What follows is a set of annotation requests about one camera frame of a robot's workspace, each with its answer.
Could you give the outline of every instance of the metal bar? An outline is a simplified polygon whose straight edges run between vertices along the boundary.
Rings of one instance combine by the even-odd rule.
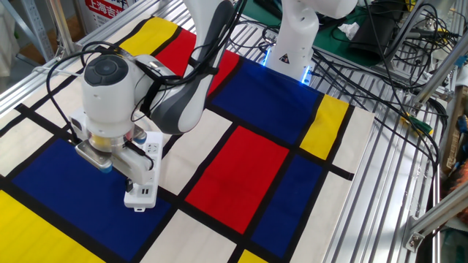
[[[468,182],[447,195],[440,203],[411,224],[409,233],[429,235],[443,223],[468,207]]]
[[[424,85],[421,92],[413,99],[413,104],[420,107],[425,104],[432,94],[439,88],[440,84],[454,68],[455,61],[468,52],[468,34],[463,35],[456,44],[452,52],[440,64],[439,69],[434,73],[431,79]]]
[[[436,175],[440,175],[440,166],[437,165],[437,173]],[[434,185],[432,188],[432,203],[433,206],[436,206],[440,203],[440,177],[436,176],[434,178]],[[436,236],[432,240],[432,262],[433,263],[440,263],[440,233],[436,233]]]
[[[55,56],[55,53],[50,45],[50,40],[47,36],[42,18],[40,17],[39,11],[37,11],[35,0],[21,0],[21,4],[23,4],[31,27],[34,30],[34,35],[39,40],[41,54],[46,61],[51,60]]]
[[[34,35],[34,33],[29,29],[28,25],[24,22],[24,20],[21,18],[21,16],[16,12],[15,8],[8,2],[8,0],[0,0],[0,2],[3,4],[5,9],[13,16],[15,19],[16,23],[23,29],[24,33],[28,38],[31,40],[31,43],[38,49],[41,49],[41,44],[39,42],[39,39]],[[47,58],[47,54],[42,53],[41,54],[44,58]]]
[[[70,31],[67,25],[67,19],[65,18],[64,11],[61,8],[61,2],[60,0],[47,0],[46,3],[52,16],[54,25],[57,28],[57,40],[59,41],[60,46],[63,48],[63,53],[59,54],[59,56],[68,56],[74,53],[77,48],[75,43],[72,41],[72,36],[70,35]]]

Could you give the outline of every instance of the black line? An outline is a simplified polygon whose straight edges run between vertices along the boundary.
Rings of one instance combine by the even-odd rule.
[[[301,146],[304,137],[306,136],[307,132],[309,131],[310,126],[314,123],[315,117],[317,117],[317,112],[319,110],[320,104],[322,104],[324,95],[320,94],[317,99],[315,99],[314,106],[312,108],[312,114],[310,115],[309,119],[307,120],[306,125],[302,128],[301,133],[299,134],[297,140],[294,143],[294,146],[299,148]]]
[[[3,175],[0,175],[0,191],[3,190],[3,187],[5,186],[5,184],[7,184],[7,179],[3,176]]]
[[[198,208],[194,207],[188,202],[182,202],[180,204],[179,209],[182,212],[186,213],[188,216],[195,219],[196,221],[204,224],[205,226],[214,230],[216,233],[222,235],[223,237],[226,237],[228,240],[231,240],[233,243],[240,245],[240,247],[246,248],[248,251],[251,251],[252,253],[266,260],[267,262],[274,263],[274,262],[281,261],[276,255],[274,255],[270,251],[254,243],[250,239],[245,238],[241,233],[226,226],[222,222],[209,216],[208,214],[204,213],[203,211],[199,210]]]
[[[13,180],[17,175],[19,175],[25,168],[27,168],[29,165],[32,164],[32,162],[39,157],[42,153],[44,153],[45,150],[47,150],[56,140],[58,139],[57,136],[53,135],[47,142],[45,142],[39,149],[37,149],[35,152],[33,152],[26,160],[21,162],[19,165],[17,165],[8,175],[6,176],[6,179],[8,181]]]
[[[339,168],[339,167],[336,167],[334,165],[332,165],[330,162],[327,162],[327,161],[324,161],[312,154],[310,154],[308,151],[302,149],[302,148],[296,148],[294,151],[297,155],[299,155],[300,157],[306,159],[306,160],[309,160],[315,164],[318,164],[320,165],[323,169],[326,169],[328,170],[329,172],[332,172],[346,180],[352,180],[352,177],[354,176],[353,173],[351,172],[347,172],[345,170],[343,170],[342,168]]]
[[[335,159],[335,155],[338,152],[338,149],[341,145],[343,135],[346,132],[346,128],[350,122],[353,110],[354,110],[354,107],[350,105],[347,108],[346,113],[344,114],[343,120],[341,122],[338,133],[336,135],[336,139],[333,142],[331,150],[328,153],[327,160],[325,161],[325,165],[322,166],[322,172],[320,173],[320,176],[317,182],[315,183],[314,190],[311,196],[309,197],[309,201],[307,202],[306,209],[303,211],[299,224],[296,227],[293,236],[291,237],[290,244],[288,245],[287,250],[284,253],[284,260],[286,260],[287,262],[291,260],[291,258],[293,257],[294,251],[297,245],[299,244],[299,240],[301,239],[303,231],[306,228],[307,221],[309,220],[309,216],[312,212],[312,209],[314,208],[315,202],[317,201],[317,198],[322,190],[323,183],[325,182],[325,179],[327,178],[327,174],[329,172],[333,172],[337,174],[338,176],[341,176],[347,180],[352,180],[352,177],[354,176],[352,173],[346,172],[343,169],[340,169],[332,165],[333,160]],[[307,156],[309,156],[309,158],[311,158],[310,157],[311,154],[307,154],[306,151],[299,150],[299,153],[302,153],[301,154],[302,157],[307,158]]]
[[[25,119],[25,116],[23,115],[16,116],[14,119],[12,119],[9,123],[7,123],[7,125],[5,125],[0,130],[0,138],[2,138],[11,128],[19,124],[24,119]]]
[[[266,194],[263,197],[262,201],[260,202],[257,211],[255,211],[254,216],[252,217],[249,225],[246,228],[246,231],[244,232],[244,236],[246,238],[250,239],[252,235],[254,234],[255,229],[257,228],[260,220],[263,217],[263,214],[265,213],[268,205],[273,199],[273,196],[276,193],[276,190],[278,189],[279,184],[283,180],[283,177],[286,174],[287,169],[289,168],[291,162],[293,161],[294,156],[295,156],[294,151],[290,151],[286,155],[286,158],[284,159],[283,164],[280,166],[278,172],[276,173],[275,178],[271,182],[270,187],[266,191]]]
[[[138,252],[135,254],[131,262],[139,262],[141,259],[145,256],[145,254],[148,252],[149,248],[151,245],[154,243],[154,241],[158,238],[158,236],[161,234],[162,230],[167,226],[169,223],[170,219],[174,216],[174,214],[177,212],[178,209],[181,209],[181,207],[186,204],[185,203],[185,197],[189,194],[189,192],[194,188],[195,184],[198,182],[198,180],[201,178],[203,172],[205,171],[206,167],[214,160],[214,158],[218,155],[220,150],[224,147],[226,144],[227,140],[229,137],[233,134],[235,129],[237,128],[237,125],[231,124],[231,126],[227,129],[227,131],[222,135],[221,139],[218,141],[218,143],[214,146],[213,150],[208,154],[208,156],[205,158],[205,160],[198,166],[197,171],[194,173],[192,178],[189,180],[189,182],[185,185],[184,189],[182,189],[181,193],[176,196],[175,194],[170,193],[169,191],[159,187],[158,188],[158,196],[163,198],[163,200],[169,202],[172,207],[170,210],[167,212],[167,214],[164,217],[164,220],[161,221],[156,229],[153,230],[153,232],[149,235],[148,239],[144,242],[144,244],[140,247]],[[170,138],[170,141],[173,140],[171,143],[172,145],[176,142],[178,138],[181,136],[172,136]]]
[[[49,209],[41,202],[37,201],[15,184],[6,182],[3,184],[3,188],[7,194],[16,199],[19,203],[23,204],[29,210],[36,213],[49,224],[71,237],[74,241],[81,244],[84,248],[88,249],[105,262],[125,262],[125,260],[119,255],[115,254],[103,244],[97,242],[94,238],[68,222],[66,219],[62,218],[59,214]]]
[[[237,64],[234,66],[234,69],[222,80],[222,82],[216,87],[216,89],[211,92],[211,94],[206,99],[206,104],[211,104],[214,98],[218,96],[219,93],[226,87],[226,85],[237,75],[239,70],[241,69],[242,65],[244,64],[243,57],[239,56],[239,60]]]
[[[206,168],[216,158],[218,153],[221,151],[221,149],[224,147],[226,142],[229,140],[229,138],[237,128],[238,125],[234,123],[232,123],[229,126],[226,132],[221,136],[221,139],[219,139],[218,143],[214,146],[213,150],[211,150],[208,156],[206,156],[205,160],[203,160],[202,163],[198,166],[197,170],[195,171],[195,174],[193,174],[192,178],[190,178],[189,182],[184,186],[181,193],[178,195],[179,198],[185,199],[189,195],[190,191],[195,187],[195,184],[197,184],[198,180],[202,177]]]
[[[258,224],[260,223],[260,220],[263,217],[263,214],[265,213],[266,209],[268,208],[268,205],[270,204],[271,200],[273,199],[274,194],[276,193],[276,190],[279,187],[279,184],[283,180],[284,175],[286,174],[287,169],[289,168],[291,161],[293,161],[295,156],[295,152],[290,150],[290,152],[286,155],[286,158],[284,159],[281,167],[279,168],[278,172],[276,173],[275,178],[271,182],[271,185],[268,187],[268,190],[265,193],[265,196],[263,197],[262,201],[258,205],[257,210],[255,211],[254,216],[252,217],[249,225],[246,228],[246,231],[244,232],[244,239],[250,240],[252,238],[252,235],[254,234],[255,229],[257,228]],[[252,248],[247,248],[247,244],[245,242],[238,243],[237,246],[235,247],[234,253],[231,255],[229,262],[237,262],[244,251],[244,249],[247,249],[250,251]],[[268,262],[271,262],[272,256],[269,256],[269,260],[266,258],[263,258],[264,260],[267,260]]]
[[[169,138],[169,140],[166,142],[162,149],[162,158],[166,156],[166,154],[170,151],[170,149],[174,146],[174,144],[177,142],[182,137],[182,134],[180,135],[173,135]]]
[[[231,254],[231,257],[227,261],[227,263],[238,263],[243,252],[244,252],[244,247],[237,244],[237,246],[234,248],[233,253]]]
[[[76,71],[76,74],[81,74],[83,73],[83,70],[84,68],[81,68],[80,70]],[[68,85],[70,85],[77,77],[76,76],[69,76],[68,78],[66,78],[62,83],[60,83],[57,88],[54,88],[52,90],[52,92],[50,92],[50,94],[52,96],[55,96],[58,92],[62,91],[64,88],[66,88]],[[30,109],[31,110],[37,110],[39,109],[41,106],[43,106],[44,103],[47,102],[47,100],[50,99],[50,96],[49,94],[45,95],[44,97],[42,97],[40,100],[38,100],[37,102],[35,102],[32,106],[30,106]]]
[[[330,152],[328,153],[328,156],[327,156],[327,162],[329,163],[333,163],[336,153],[338,153],[338,149],[341,145],[341,141],[343,140],[343,136],[344,136],[344,133],[346,132],[346,128],[348,127],[348,124],[350,123],[350,119],[351,119],[353,111],[354,111],[354,106],[350,105],[347,108],[346,113],[344,114],[343,121],[341,122],[341,125],[338,129],[335,142],[331,146]]]
[[[134,29],[132,29],[132,31],[130,33],[128,33],[125,37],[123,37],[122,39],[120,39],[119,41],[117,41],[116,45],[122,45],[122,43],[124,43],[125,41],[127,41],[130,37],[133,37],[134,35],[136,35],[136,33],[139,32],[139,30],[141,30],[141,28],[146,24],[146,22],[148,22],[150,19],[152,19],[153,17],[151,16],[150,18],[147,18],[145,20],[142,20],[141,22],[139,22],[137,24],[137,26],[135,26]]]
[[[67,132],[68,127],[60,128],[59,126],[55,125],[53,122],[49,121],[48,119],[44,118],[42,115],[39,115],[35,111],[29,109],[23,104],[18,105],[17,108],[18,112],[22,115],[26,116],[31,121],[35,122],[37,125],[41,126],[51,134],[54,134],[63,140],[71,140],[72,135]]]
[[[309,216],[312,212],[312,209],[314,208],[315,202],[317,201],[317,198],[320,194],[320,191],[322,190],[323,183],[325,182],[325,179],[327,178],[328,171],[326,169],[323,169],[322,172],[320,173],[319,178],[317,179],[317,182],[315,183],[314,190],[309,197],[309,201],[307,202],[306,209],[302,212],[301,219],[299,220],[298,226],[295,228],[294,234],[291,237],[290,244],[288,245],[286,252],[284,253],[283,259],[286,262],[289,262],[291,258],[293,257],[295,248],[299,244],[299,240],[301,239],[302,233],[304,229],[306,228],[307,221],[309,220]]]
[[[249,122],[239,118],[236,115],[233,115],[232,113],[226,111],[225,109],[223,109],[223,108],[221,108],[221,107],[219,107],[219,106],[217,106],[215,104],[208,104],[206,108],[208,110],[216,113],[217,115],[220,115],[221,117],[226,118],[227,120],[232,121],[233,123],[237,123],[239,126],[242,126],[242,127],[246,128],[246,129],[248,129],[249,131],[260,135],[261,137],[264,137],[264,138],[276,143],[279,146],[282,146],[282,147],[288,148],[288,149],[291,148],[290,143],[288,143],[288,142],[286,142],[284,140],[281,140],[278,137],[275,137],[275,136],[273,136],[272,134],[270,134],[270,133],[268,133],[266,131],[263,131],[262,129],[256,127],[255,125],[250,124]]]
[[[155,51],[151,53],[151,56],[156,56],[159,54],[161,51],[163,51],[172,41],[176,40],[176,38],[181,34],[182,28],[180,26],[177,26],[177,29],[175,30],[174,34],[164,41]]]

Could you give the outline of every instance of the yellow rectangle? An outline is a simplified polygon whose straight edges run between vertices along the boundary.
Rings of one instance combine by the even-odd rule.
[[[0,191],[0,262],[103,261],[10,195]]]
[[[239,259],[238,263],[267,263],[265,260],[259,258],[257,255],[253,254],[248,250],[242,252],[242,256]]]
[[[120,47],[132,56],[150,55],[176,32],[178,26],[162,18],[152,18]]]
[[[324,95],[315,120],[302,140],[301,148],[326,160],[348,106],[346,102]]]

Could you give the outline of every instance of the blue square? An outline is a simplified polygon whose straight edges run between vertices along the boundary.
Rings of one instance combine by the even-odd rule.
[[[291,145],[311,118],[318,91],[255,62],[242,66],[213,104]]]
[[[295,156],[252,235],[252,241],[282,258],[306,209],[322,167]]]
[[[54,142],[13,183],[128,261],[170,208],[161,198],[144,213],[126,208],[125,177],[101,173],[63,140]]]

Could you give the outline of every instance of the red sign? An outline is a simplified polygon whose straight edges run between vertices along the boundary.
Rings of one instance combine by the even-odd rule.
[[[114,18],[120,12],[124,11],[121,7],[117,7],[104,0],[85,0],[85,3],[92,12],[105,16],[106,18]]]

